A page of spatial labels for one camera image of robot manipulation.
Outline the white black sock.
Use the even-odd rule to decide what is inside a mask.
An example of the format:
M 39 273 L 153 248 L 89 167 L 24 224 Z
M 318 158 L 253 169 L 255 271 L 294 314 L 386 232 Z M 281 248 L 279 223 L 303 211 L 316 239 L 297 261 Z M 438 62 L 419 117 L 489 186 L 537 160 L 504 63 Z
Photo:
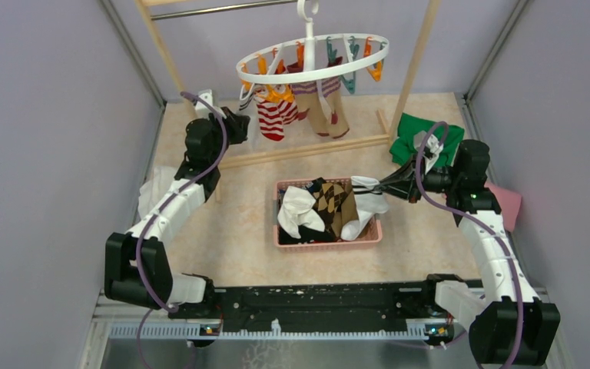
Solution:
M 246 111 L 254 101 L 255 84 L 243 85 L 240 90 L 238 111 Z
M 385 214 L 389 210 L 379 180 L 364 176 L 352 176 L 350 179 L 358 218 L 343 226 L 340 238 L 344 241 L 356 240 L 375 214 Z

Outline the red white striped sock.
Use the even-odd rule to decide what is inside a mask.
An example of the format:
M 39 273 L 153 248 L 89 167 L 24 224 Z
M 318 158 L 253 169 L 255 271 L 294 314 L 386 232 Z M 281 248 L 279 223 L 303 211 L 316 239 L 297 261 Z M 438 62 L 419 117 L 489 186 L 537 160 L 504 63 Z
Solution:
M 288 102 L 284 100 L 274 102 L 255 95 L 254 103 L 257 108 L 260 133 L 268 140 L 282 141 L 284 139 L 283 117 Z

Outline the beige purple striped sock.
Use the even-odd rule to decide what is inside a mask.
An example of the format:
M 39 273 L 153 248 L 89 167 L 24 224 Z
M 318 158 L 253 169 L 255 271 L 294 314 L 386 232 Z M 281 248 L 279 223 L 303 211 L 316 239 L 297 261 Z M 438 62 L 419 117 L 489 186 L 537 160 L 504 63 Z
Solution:
M 322 96 L 330 108 L 330 117 L 327 122 L 328 133 L 331 138 L 342 138 L 349 132 L 350 126 L 343 108 L 340 77 L 324 78 L 320 81 L 320 84 Z

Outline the white round clip hanger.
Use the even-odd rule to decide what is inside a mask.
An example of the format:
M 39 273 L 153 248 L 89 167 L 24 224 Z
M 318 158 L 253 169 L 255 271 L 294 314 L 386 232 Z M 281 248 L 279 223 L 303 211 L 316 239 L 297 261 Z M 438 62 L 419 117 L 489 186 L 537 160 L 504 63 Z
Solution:
M 358 71 L 366 71 L 374 81 L 380 81 L 383 64 L 389 54 L 390 43 L 380 35 L 361 33 L 314 33 L 313 16 L 318 12 L 318 1 L 298 1 L 297 14 L 304 22 L 302 38 L 272 45 L 242 58 L 236 64 L 239 79 L 246 84 L 290 85 L 304 81 L 321 81 L 339 76 L 342 85 L 353 94 Z M 337 50 L 337 65 L 327 66 L 325 39 L 330 36 Z M 268 73 L 260 75 L 257 56 L 262 55 Z

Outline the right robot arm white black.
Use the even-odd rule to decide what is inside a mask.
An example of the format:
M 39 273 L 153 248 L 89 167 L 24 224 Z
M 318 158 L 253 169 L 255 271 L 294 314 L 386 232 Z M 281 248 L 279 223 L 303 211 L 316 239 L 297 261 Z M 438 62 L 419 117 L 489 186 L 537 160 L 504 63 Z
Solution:
M 422 311 L 430 317 L 450 313 L 467 331 L 478 364 L 542 366 L 561 315 L 537 295 L 509 244 L 501 205 L 485 186 L 489 146 L 467 139 L 458 145 L 452 165 L 428 168 L 426 161 L 412 155 L 375 189 L 409 203 L 428 192 L 444 194 L 446 202 L 438 207 L 453 215 L 470 243 L 484 297 L 456 278 L 439 280 L 419 296 Z

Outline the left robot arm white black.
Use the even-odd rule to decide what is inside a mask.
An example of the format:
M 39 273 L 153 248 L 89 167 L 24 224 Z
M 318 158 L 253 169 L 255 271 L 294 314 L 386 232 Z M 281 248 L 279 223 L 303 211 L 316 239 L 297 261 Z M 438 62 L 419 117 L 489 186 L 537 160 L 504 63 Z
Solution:
M 206 291 L 207 279 L 195 274 L 173 274 L 166 247 L 215 191 L 224 152 L 230 145 L 247 140 L 250 118 L 227 107 L 221 111 L 187 124 L 184 159 L 165 195 L 134 227 L 107 239 L 107 298 L 167 311 L 186 304 L 201 318 L 213 313 L 216 298 Z

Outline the pink plastic basket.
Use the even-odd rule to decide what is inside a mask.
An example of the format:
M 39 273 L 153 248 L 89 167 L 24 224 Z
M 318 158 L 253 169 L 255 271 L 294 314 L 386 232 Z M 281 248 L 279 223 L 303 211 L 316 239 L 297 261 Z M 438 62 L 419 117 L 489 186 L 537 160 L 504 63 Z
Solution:
M 277 214 L 281 207 L 281 201 L 286 189 L 293 185 L 303 187 L 311 179 L 288 179 L 284 181 L 277 181 L 273 187 L 273 243 L 274 246 L 283 252 L 309 252 L 309 251 L 349 251 L 359 249 L 374 248 L 383 239 L 383 229 L 380 220 L 380 215 L 376 214 L 370 219 L 370 222 L 364 228 L 362 236 L 354 241 L 338 240 L 334 242 L 318 242 L 318 241 L 297 241 L 296 243 L 283 243 L 285 237 L 281 237 L 282 233 L 277 220 Z

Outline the brown argyle sock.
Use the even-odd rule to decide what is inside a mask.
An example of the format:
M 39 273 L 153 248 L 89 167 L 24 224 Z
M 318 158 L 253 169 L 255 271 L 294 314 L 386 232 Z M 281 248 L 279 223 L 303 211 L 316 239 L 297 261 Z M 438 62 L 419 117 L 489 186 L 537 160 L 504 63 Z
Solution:
M 313 193 L 316 203 L 314 211 L 325 224 L 325 232 L 336 241 L 340 240 L 343 227 L 351 221 L 358 221 L 356 199 L 351 181 L 325 181 Z

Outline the plain white sock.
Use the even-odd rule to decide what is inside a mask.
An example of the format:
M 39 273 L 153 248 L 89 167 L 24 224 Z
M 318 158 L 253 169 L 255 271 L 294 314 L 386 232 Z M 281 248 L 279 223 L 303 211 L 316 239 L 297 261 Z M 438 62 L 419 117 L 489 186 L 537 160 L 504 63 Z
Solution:
M 324 231 L 325 223 L 313 209 L 315 204 L 316 199 L 309 191 L 294 186 L 288 187 L 277 214 L 279 226 L 296 239 L 301 239 L 300 226 L 314 231 Z

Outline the pink cloth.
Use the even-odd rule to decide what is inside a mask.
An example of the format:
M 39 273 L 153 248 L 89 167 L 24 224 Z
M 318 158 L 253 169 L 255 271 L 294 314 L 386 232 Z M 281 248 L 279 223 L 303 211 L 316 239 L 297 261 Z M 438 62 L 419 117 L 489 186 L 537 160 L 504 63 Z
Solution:
M 490 181 L 487 181 L 485 186 L 495 195 L 502 209 L 504 228 L 508 232 L 513 232 L 519 216 L 522 196 L 514 191 L 499 187 Z

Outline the black patterned sock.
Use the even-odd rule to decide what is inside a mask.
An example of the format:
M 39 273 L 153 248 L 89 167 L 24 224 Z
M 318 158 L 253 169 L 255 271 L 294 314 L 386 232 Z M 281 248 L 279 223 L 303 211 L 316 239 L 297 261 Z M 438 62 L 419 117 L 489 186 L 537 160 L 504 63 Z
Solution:
M 316 179 L 308 182 L 307 184 L 305 184 L 303 187 L 298 187 L 298 188 L 303 188 L 303 189 L 309 191 L 313 196 L 313 193 L 315 191 L 318 191 L 320 188 L 320 185 L 322 183 L 324 183 L 325 181 L 326 180 L 323 178 L 316 178 Z M 336 241 L 330 234 L 326 233 L 325 230 L 322 232 L 319 232 L 319 231 L 314 231 L 312 229 L 300 226 L 299 231 L 301 234 L 301 239 L 296 239 L 296 238 L 292 238 L 291 236 L 289 236 L 288 233 L 286 233 L 285 230 L 282 229 L 282 227 L 280 227 L 280 229 L 282 231 L 280 236 L 285 237 L 285 240 L 283 240 L 283 243 L 296 243 L 297 241 L 308 241 L 308 242 L 312 242 L 312 241 L 334 242 L 334 241 Z

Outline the white cloth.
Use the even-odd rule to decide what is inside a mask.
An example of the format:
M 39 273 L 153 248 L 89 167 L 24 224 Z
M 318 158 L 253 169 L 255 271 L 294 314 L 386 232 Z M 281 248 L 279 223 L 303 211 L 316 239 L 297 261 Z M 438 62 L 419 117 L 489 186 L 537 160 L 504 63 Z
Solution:
M 154 167 L 151 176 L 139 189 L 138 217 L 146 216 L 170 189 L 177 169 L 170 166 Z

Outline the metal rack rod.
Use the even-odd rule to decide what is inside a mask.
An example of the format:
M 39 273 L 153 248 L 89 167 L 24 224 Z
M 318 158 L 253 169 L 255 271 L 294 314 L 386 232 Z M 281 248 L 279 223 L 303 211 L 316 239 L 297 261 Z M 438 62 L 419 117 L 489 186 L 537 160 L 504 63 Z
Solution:
M 186 18 L 191 16 L 197 15 L 207 15 L 207 14 L 215 14 L 215 13 L 222 13 L 222 12 L 233 12 L 245 9 L 252 9 L 252 8 L 265 8 L 270 6 L 276 5 L 287 5 L 296 3 L 295 0 L 271 0 L 271 1 L 258 1 L 258 2 L 248 2 L 236 5 L 225 5 L 225 6 L 218 6 L 213 8 L 200 8 L 200 9 L 193 9 L 188 11 L 182 12 L 171 12 L 171 13 L 164 13 L 164 14 L 157 14 L 152 15 L 151 20 L 156 21 L 163 21 L 168 19 L 176 19 L 176 18 Z

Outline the wooden drying rack frame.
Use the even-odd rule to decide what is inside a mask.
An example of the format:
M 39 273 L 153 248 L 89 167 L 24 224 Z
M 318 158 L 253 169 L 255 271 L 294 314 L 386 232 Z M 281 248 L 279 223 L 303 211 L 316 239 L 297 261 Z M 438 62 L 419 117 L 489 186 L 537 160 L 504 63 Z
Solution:
M 164 39 L 158 30 L 155 22 L 151 20 L 151 8 L 161 6 L 161 1 L 137 1 L 136 6 L 141 17 L 146 24 L 148 32 L 150 33 L 153 42 L 161 56 L 165 67 L 174 83 L 174 86 L 179 92 L 185 91 L 185 84 L 177 70 L 177 66 L 171 56 L 168 47 L 164 43 Z M 393 121 L 390 125 L 383 126 L 383 134 L 373 135 L 365 138 L 355 138 L 350 140 L 340 140 L 330 143 L 321 143 L 315 145 L 306 145 L 295 148 L 285 148 L 274 151 L 265 151 L 254 154 L 238 155 L 224 158 L 221 160 L 218 167 L 220 169 L 241 168 L 251 165 L 259 165 L 268 162 L 283 161 L 295 158 L 306 158 L 317 155 L 326 155 L 332 152 L 348 151 L 358 148 L 372 147 L 384 144 L 391 144 L 394 142 L 397 133 L 397 124 L 401 114 L 404 112 L 409 94 L 413 87 L 413 82 L 421 65 L 426 44 L 433 29 L 436 14 L 441 3 L 437 0 L 429 0 L 426 6 L 426 12 L 423 18 L 419 34 L 417 36 L 413 55 L 409 62 L 406 77 L 401 92 L 399 93 L 398 102 L 396 105 Z

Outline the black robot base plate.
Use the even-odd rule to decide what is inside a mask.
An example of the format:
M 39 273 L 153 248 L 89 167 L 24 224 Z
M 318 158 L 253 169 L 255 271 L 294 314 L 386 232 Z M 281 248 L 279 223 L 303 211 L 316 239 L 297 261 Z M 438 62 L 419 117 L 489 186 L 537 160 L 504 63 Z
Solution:
M 267 332 L 278 321 L 285 333 L 404 332 L 412 319 L 445 318 L 434 301 L 440 281 L 455 274 L 430 274 L 423 281 L 358 284 L 214 287 L 201 303 L 182 304 L 171 319 L 212 319 L 226 333 Z

